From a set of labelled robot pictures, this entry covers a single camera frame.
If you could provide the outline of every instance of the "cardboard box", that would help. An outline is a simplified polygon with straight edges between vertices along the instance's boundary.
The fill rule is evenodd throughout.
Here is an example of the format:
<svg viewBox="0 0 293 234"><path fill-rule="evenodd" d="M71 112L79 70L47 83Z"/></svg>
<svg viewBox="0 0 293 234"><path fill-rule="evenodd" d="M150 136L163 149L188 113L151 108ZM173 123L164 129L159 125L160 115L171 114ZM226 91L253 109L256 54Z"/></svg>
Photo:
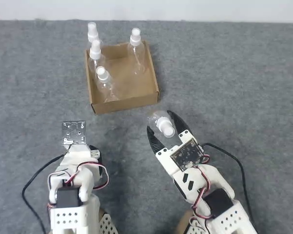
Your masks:
<svg viewBox="0 0 293 234"><path fill-rule="evenodd" d="M102 48L102 53L107 59L106 70L114 78L119 87L118 91L121 92L122 98L117 101L104 102L104 97L98 91L88 67L89 51L85 52L89 99L95 114L127 110L158 103L159 89L152 57L148 43L146 41L143 41L143 43L145 45L146 69L139 79L136 79L130 72L127 43Z"/></svg>

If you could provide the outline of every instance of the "white spray nozzle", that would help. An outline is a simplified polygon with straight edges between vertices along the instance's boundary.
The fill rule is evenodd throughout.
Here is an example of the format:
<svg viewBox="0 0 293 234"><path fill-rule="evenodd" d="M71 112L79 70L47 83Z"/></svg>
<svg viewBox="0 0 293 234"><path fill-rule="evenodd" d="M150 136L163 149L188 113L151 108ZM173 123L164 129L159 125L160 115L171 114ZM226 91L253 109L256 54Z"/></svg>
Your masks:
<svg viewBox="0 0 293 234"><path fill-rule="evenodd" d="M98 67L96 70L98 79L105 83L109 80L109 78L111 77L111 75L109 74L109 72L104 68L104 67Z"/></svg>
<svg viewBox="0 0 293 234"><path fill-rule="evenodd" d="M138 46L141 43L141 30L138 28L132 29L130 36L130 44L133 46Z"/></svg>
<svg viewBox="0 0 293 234"><path fill-rule="evenodd" d="M92 43L94 40L99 40L97 24L90 22L88 23L88 41Z"/></svg>
<svg viewBox="0 0 293 234"><path fill-rule="evenodd" d="M157 128L165 135L165 137L173 137L175 135L175 129L172 126L171 121L167 117L161 117L157 120Z"/></svg>
<svg viewBox="0 0 293 234"><path fill-rule="evenodd" d="M101 57L101 43L99 40L94 40L92 42L89 56L93 60L97 60Z"/></svg>

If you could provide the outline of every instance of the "wire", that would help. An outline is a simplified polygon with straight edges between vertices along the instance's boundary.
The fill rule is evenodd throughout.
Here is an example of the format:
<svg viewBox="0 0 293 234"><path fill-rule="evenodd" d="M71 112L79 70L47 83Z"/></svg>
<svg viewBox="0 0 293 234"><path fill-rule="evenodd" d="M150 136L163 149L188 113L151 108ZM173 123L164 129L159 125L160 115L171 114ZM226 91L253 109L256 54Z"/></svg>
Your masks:
<svg viewBox="0 0 293 234"><path fill-rule="evenodd" d="M200 226L198 226L198 225L196 225L196 224L193 224L193 219L195 219L195 220L197 221L197 223L200 224L200 222L199 222L199 220L197 219L197 217L192 216L192 217L190 217L190 219L189 219L189 223L190 223L190 225L191 225L193 228L199 228L199 229L201 229L201 230L204 230L204 228L201 226L201 224L200 224Z"/></svg>
<svg viewBox="0 0 293 234"><path fill-rule="evenodd" d="M65 182L65 184L68 184L70 182L72 182L74 180L74 178L76 177L76 175L79 173L80 169L79 167L82 166L82 165L87 165L87 164L94 164L94 165L97 165L99 167L102 167L104 170L105 170L105 173L106 173L106 176L107 176L107 180L105 183L97 186L97 187L94 187L93 189L94 190L99 190L99 189L102 189L104 187L106 187L109 183L109 175L108 175L108 172L107 172L107 169L104 165L100 164L100 163L97 163L97 162L93 162L93 161L87 161L87 162L82 162L81 164L79 164L76 168L76 172Z"/></svg>
<svg viewBox="0 0 293 234"><path fill-rule="evenodd" d="M209 231L209 229L208 229L208 227L207 227L207 220L205 219L205 228L206 228L206 230L208 231L208 234L210 234L210 231Z"/></svg>
<svg viewBox="0 0 293 234"><path fill-rule="evenodd" d="M23 199L23 201L25 202L25 204L27 205L27 207L31 210L31 212L34 214L34 216L36 217L36 219L38 220L39 224L40 224L40 227L41 227L41 230L43 232L43 234L46 234L46 229L45 229L45 226L43 224L43 221L42 219L40 218L39 214L35 211L35 209L29 204L29 202L27 201L26 197L25 197L25 191L26 189L28 188L28 186L34 181L34 179L39 175L40 172L42 172L46 167L48 167L50 164L58 161L59 159L61 159L62 157L64 157L68 150L60 155L60 156L57 156L55 157L54 159L50 160L49 162L47 162L46 164L44 164L36 173L34 173L34 175L30 178L30 180L25 184L25 186L23 187L22 191L21 191L21 197Z"/></svg>
<svg viewBox="0 0 293 234"><path fill-rule="evenodd" d="M201 145L201 147L203 149L204 149L205 146L210 146L212 148L215 148L216 150L219 150L219 151L223 152L224 154L226 154L227 156L231 157L232 159L234 159L238 163L238 165L240 167L240 171L242 173L243 189L244 189L244 195L245 195L246 204L247 204L247 208L248 208L248 212L249 212L249 217L250 217L251 222L254 225L254 217L253 217L253 212L251 210L251 206L250 206L250 202L249 202L249 198L248 198L248 193L247 193L247 188L246 188L245 171L244 171L242 163L237 159L237 157L235 157L234 155L230 154L229 152L221 149L220 147L218 147L216 145L213 145L211 143L204 143L204 144Z"/></svg>
<svg viewBox="0 0 293 234"><path fill-rule="evenodd" d="M49 190L51 190L51 177L52 176L54 176L54 175L56 175L56 174L59 174L59 173L65 173L65 174L67 174L69 177L71 177L71 174L69 174L66 170L67 170L68 168L66 168L65 170L61 170L61 171L57 171L57 172L53 172L53 173L51 173L49 176L48 176L48 178L47 178L47 181L48 181L48 189Z"/></svg>
<svg viewBox="0 0 293 234"><path fill-rule="evenodd" d="M204 179L206 180L206 184L207 184L207 187L204 187L202 188L199 193L198 193L198 196L196 198L196 201L194 202L194 204L191 206L191 208L193 209L193 212L195 214L195 216L199 217L199 218L203 218L203 219L209 219L212 217L212 215L209 215L209 216L204 216L204 215L201 215L201 214L198 214L196 212L196 209L197 209L197 204L199 203L199 201L201 200L201 198L203 197L204 193L205 192L208 192L210 190L210 187L211 187L211 184L210 184L210 180L208 179L208 177L205 175L205 173L203 173L203 171L198 167L196 166L195 167L196 169L199 169L200 172L201 172L201 175L204 177Z"/></svg>
<svg viewBox="0 0 293 234"><path fill-rule="evenodd" d="M202 164L206 164L206 163L208 163L210 161L210 155L204 155L203 156L203 160L202 160Z"/></svg>

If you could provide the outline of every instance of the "gray carpet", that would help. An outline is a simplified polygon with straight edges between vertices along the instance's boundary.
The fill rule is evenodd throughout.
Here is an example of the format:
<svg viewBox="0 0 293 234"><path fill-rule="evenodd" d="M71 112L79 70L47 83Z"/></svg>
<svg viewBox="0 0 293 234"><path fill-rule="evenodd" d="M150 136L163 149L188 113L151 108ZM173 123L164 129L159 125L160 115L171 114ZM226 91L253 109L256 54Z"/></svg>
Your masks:
<svg viewBox="0 0 293 234"><path fill-rule="evenodd" d="M190 205L148 145L145 115L161 108L242 161L260 234L293 234L293 24L98 22L105 44L127 41L134 26L151 44L160 104L94 116L87 23L0 21L0 234L40 233L20 192L64 152L65 120L86 120L87 142L103 153L111 182L98 196L119 233L172 233ZM245 206L237 164L208 152ZM47 226L46 177L56 166L27 192Z"/></svg>

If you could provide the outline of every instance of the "red wire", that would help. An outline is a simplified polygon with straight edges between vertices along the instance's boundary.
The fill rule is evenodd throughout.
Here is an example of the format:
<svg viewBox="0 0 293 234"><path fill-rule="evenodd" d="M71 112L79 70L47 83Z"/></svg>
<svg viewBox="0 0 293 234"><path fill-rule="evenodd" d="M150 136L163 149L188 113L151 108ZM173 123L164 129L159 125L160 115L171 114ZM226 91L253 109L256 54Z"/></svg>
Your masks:
<svg viewBox="0 0 293 234"><path fill-rule="evenodd" d="M82 162L81 164L79 164L76 168L76 172L65 182L65 184L69 184L72 180L74 180L74 178L76 177L76 175L78 174L78 168L84 164L94 164L94 165L99 165L99 166L103 166L102 164L100 163L97 163L97 162L93 162L93 161L87 161L87 162ZM98 190L98 189L102 189L104 188L107 184L109 183L109 180L107 180L104 184L101 184L97 187L94 187L93 189L95 190Z"/></svg>
<svg viewBox="0 0 293 234"><path fill-rule="evenodd" d="M203 157L204 157L204 158L206 157L207 160L202 161L202 164L206 164L206 163L208 163L208 162L210 161L210 156L209 156L209 155L204 155Z"/></svg>
<svg viewBox="0 0 293 234"><path fill-rule="evenodd" d="M197 168L197 169L200 170L201 175L202 175L202 176L204 177L204 179L206 180L207 187L206 187L206 188L204 187L204 188L202 188L202 189L199 191L198 196L197 196L197 198L196 198L196 201L195 201L194 204L192 205L192 209L193 209L194 214L195 214L197 217L200 217L200 218L203 218L203 219L209 219L209 218L212 217L212 215L210 215L210 216L204 216L204 215L198 214L198 213L196 212L196 208L197 208L197 204L198 204L198 202L199 202L199 201L201 200L201 198L203 197L203 194L204 194L205 192L208 192L208 191L210 190L210 187L211 187L211 185L210 185L210 181L209 181L209 179L207 178L207 176L205 175L205 173L203 173L203 171L202 171L199 167L195 167L195 168Z"/></svg>

